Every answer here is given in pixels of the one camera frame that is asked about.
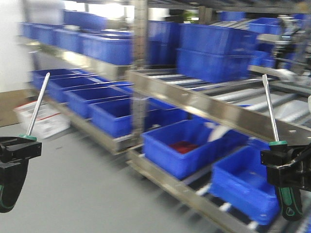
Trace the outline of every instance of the blue storage crate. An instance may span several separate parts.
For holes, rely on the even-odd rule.
[[[100,37],[82,33],[80,35],[82,43],[82,54],[99,59],[102,54],[102,43]]]
[[[274,68],[276,64],[276,61],[274,57],[268,57],[263,59],[263,66],[268,68]]]
[[[47,45],[56,45],[55,27],[36,25],[37,39]]]
[[[20,26],[22,27],[22,35],[24,37],[30,38],[30,39],[35,39],[35,34],[34,34],[34,30],[33,30],[33,24],[32,23],[28,23],[28,22],[22,22],[20,23]]]
[[[267,143],[250,141],[232,155],[213,166],[213,195],[230,202],[260,225],[268,225],[279,212],[275,188],[268,184],[266,167],[260,163],[260,150]]]
[[[94,125],[114,138],[131,134],[132,112],[131,99],[112,100],[90,105]],[[150,128],[158,117],[157,109],[152,103],[148,104],[145,129]]]
[[[104,62],[119,66],[132,63],[132,40],[110,39],[95,35],[83,34],[83,54]]]
[[[56,46],[72,52],[82,53],[82,39],[80,33],[55,29],[56,32]]]
[[[280,19],[278,18],[259,18],[248,23],[248,30],[261,34],[281,33]]]
[[[77,78],[63,78],[50,80],[47,86],[49,96],[58,102],[62,103],[66,101],[65,91],[90,89],[96,87],[104,87],[103,82],[96,78],[96,76],[83,76]]]
[[[101,32],[108,33],[108,34],[115,34],[115,35],[127,35],[127,36],[133,35],[133,32],[131,31],[119,31],[119,30],[114,30],[114,29],[106,29],[106,30],[102,30]]]
[[[252,56],[221,56],[178,50],[177,71],[209,83],[243,80],[248,77]]]
[[[148,21],[148,33],[150,41],[179,45],[180,25],[178,23],[150,20]]]
[[[252,55],[257,33],[246,30],[199,24],[181,24],[181,48],[217,54]]]
[[[275,45],[262,43],[257,45],[256,50],[271,53],[274,46]]]
[[[270,54],[264,51],[255,51],[254,56],[250,61],[250,65],[262,66],[264,65],[264,59],[268,58]]]
[[[35,86],[35,88],[37,88],[39,90],[41,89],[44,78],[48,72],[51,75],[49,80],[87,75],[79,69],[34,70],[31,72],[31,76],[32,76],[32,84]]]
[[[227,132],[222,138],[207,142],[212,132],[204,123],[184,120],[142,135],[145,157],[178,179],[185,178],[217,158],[225,156],[248,137],[236,131]],[[199,147],[180,154],[169,145],[187,141]]]
[[[121,137],[132,131],[131,100],[113,100],[90,106],[92,122],[113,137]],[[149,98],[145,130],[155,124],[165,126],[184,120],[187,113],[176,107]]]
[[[84,29],[102,30],[106,28],[107,18],[88,12],[64,10],[64,24],[77,25]]]
[[[132,40],[119,40],[109,38],[102,38],[102,40],[104,41],[102,55],[105,54],[104,57],[106,58],[106,60],[103,61],[119,66],[127,66],[132,63]]]
[[[245,12],[239,11],[222,11],[220,13],[220,21],[239,21],[246,18]]]
[[[187,112],[172,104],[154,98],[149,98],[149,103],[160,109],[158,116],[152,122],[153,125],[166,126],[187,119]]]
[[[119,100],[130,97],[128,92],[113,87],[66,91],[65,95],[68,107],[83,118],[91,117],[89,105],[92,103]]]
[[[177,48],[174,45],[149,41],[148,64],[174,65],[176,64]]]

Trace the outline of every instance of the brown cardboard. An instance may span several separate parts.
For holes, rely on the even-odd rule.
[[[27,90],[0,93],[0,127],[18,123],[14,108],[28,103]]]

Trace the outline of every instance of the roller conveyor shelf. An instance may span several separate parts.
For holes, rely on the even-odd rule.
[[[129,71],[129,80],[140,94],[170,102],[189,113],[210,118],[248,135],[273,140],[261,76],[243,81],[207,83],[178,75],[175,69],[157,72],[160,75],[154,70]],[[274,80],[270,81],[270,87],[280,138],[290,145],[308,144],[311,129],[305,123],[311,117],[306,98],[310,89],[298,85],[291,88],[290,83]]]
[[[251,136],[273,141],[261,76],[243,81],[207,83],[178,75],[175,69],[158,72],[166,74],[157,76],[154,70],[130,71],[129,80],[134,83],[135,92],[170,102],[189,113],[213,119]],[[306,97],[310,95],[310,89],[299,85],[291,86],[290,83],[273,79],[270,79],[270,89],[280,138],[292,145],[309,143],[311,114]],[[305,218],[301,222],[289,223],[277,216],[269,226],[261,226],[230,203],[208,192],[212,165],[180,181],[144,158],[140,150],[130,150],[128,156],[128,164],[135,171],[207,217],[224,232],[297,233],[302,228],[299,228],[300,223],[306,224],[306,217],[311,208],[308,192],[303,192]]]
[[[305,217],[299,222],[289,223],[282,216],[276,216],[268,226],[261,226],[234,208],[230,203],[209,193],[211,165],[202,168],[189,177],[178,180],[144,158],[139,150],[128,152],[128,164],[136,172],[148,178],[172,196],[207,217],[226,233],[296,233],[310,212],[310,193],[303,192]]]

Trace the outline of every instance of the screwdriver shaft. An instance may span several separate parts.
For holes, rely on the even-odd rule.
[[[264,74],[262,76],[262,81],[263,81],[264,89],[266,91],[266,97],[267,97],[267,103],[268,103],[268,108],[269,108],[269,114],[270,114],[274,139],[276,142],[278,142],[279,138],[278,138],[277,127],[276,127],[276,119],[275,119],[274,113],[273,113],[273,106],[272,106],[272,101],[271,101],[268,77],[266,74]]]
[[[33,113],[32,117],[31,117],[30,125],[28,127],[26,135],[30,136],[32,131],[33,131],[33,128],[34,128],[34,125],[35,125],[35,120],[37,118],[37,115],[38,115],[38,112],[39,112],[39,108],[40,108],[40,105],[41,105],[41,102],[42,102],[43,94],[44,94],[44,91],[45,91],[45,89],[47,87],[49,78],[50,78],[50,73],[47,73],[45,78],[44,78],[43,85],[41,87],[37,103],[35,104],[35,110],[34,110],[34,113]]]

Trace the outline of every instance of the gray floor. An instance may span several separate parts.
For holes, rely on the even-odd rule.
[[[0,128],[0,136],[23,132]],[[15,208],[0,215],[1,233],[220,233],[83,133],[42,142]]]

